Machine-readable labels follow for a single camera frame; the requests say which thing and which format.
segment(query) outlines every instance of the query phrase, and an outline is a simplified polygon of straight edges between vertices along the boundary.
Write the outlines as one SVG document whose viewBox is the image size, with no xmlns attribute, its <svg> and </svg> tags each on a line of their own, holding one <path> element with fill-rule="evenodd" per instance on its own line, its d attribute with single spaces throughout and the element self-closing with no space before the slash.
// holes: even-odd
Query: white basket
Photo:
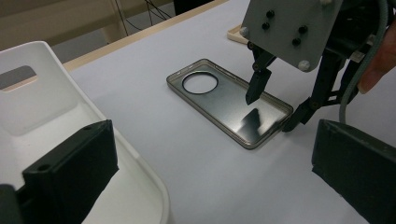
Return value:
<svg viewBox="0 0 396 224">
<path fill-rule="evenodd" d="M 0 52 L 0 76 L 29 66 L 37 79 L 0 91 L 0 183 L 16 189 L 21 171 L 80 128 L 106 119 L 68 75 L 45 42 Z M 115 129 L 120 170 L 83 223 L 169 223 L 161 179 Z"/>
</svg>

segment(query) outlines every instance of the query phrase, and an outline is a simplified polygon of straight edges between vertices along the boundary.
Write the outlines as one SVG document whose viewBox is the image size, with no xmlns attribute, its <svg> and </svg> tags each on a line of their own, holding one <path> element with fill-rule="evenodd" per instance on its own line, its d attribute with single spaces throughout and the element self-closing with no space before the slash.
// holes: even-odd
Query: human hand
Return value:
<svg viewBox="0 0 396 224">
<path fill-rule="evenodd" d="M 359 91 L 369 91 L 388 71 L 396 66 L 396 17 L 385 33 L 384 40 L 370 62 L 366 71 L 361 76 L 358 84 Z"/>
</svg>

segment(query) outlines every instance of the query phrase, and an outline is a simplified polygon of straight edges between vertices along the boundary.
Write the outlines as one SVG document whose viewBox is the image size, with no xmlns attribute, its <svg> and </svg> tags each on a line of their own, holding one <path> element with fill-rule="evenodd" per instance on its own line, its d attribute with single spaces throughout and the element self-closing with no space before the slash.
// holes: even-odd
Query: table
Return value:
<svg viewBox="0 0 396 224">
<path fill-rule="evenodd" d="M 306 125 L 248 151 L 167 87 L 167 76 L 202 58 L 250 79 L 251 52 L 226 38 L 248 0 L 220 3 L 65 67 L 163 179 L 175 223 L 367 223 L 311 172 L 318 120 L 337 120 L 338 106 L 321 108 Z M 295 108 L 310 95 L 317 70 L 305 74 L 280 60 L 270 70 L 267 91 L 275 97 Z M 347 109 L 349 124 L 393 146 L 395 73 Z"/>
</svg>

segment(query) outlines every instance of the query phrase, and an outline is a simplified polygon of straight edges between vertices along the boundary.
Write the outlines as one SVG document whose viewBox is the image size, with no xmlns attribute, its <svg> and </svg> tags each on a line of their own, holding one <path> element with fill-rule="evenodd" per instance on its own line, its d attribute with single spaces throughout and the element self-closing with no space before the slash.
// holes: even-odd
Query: silver bolt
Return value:
<svg viewBox="0 0 396 224">
<path fill-rule="evenodd" d="M 303 72 L 308 71 L 309 67 L 311 67 L 311 63 L 307 60 L 303 60 L 298 63 L 298 69 L 300 69 Z"/>
<path fill-rule="evenodd" d="M 239 30 L 239 34 L 241 35 L 241 36 L 243 36 L 243 37 L 245 37 L 245 36 L 247 36 L 248 35 L 248 28 L 247 27 L 242 27 L 240 30 Z"/>
<path fill-rule="evenodd" d="M 329 4 L 332 3 L 332 0 L 320 0 L 320 3 L 321 3 L 324 7 L 326 7 L 327 5 L 329 5 Z"/>
</svg>

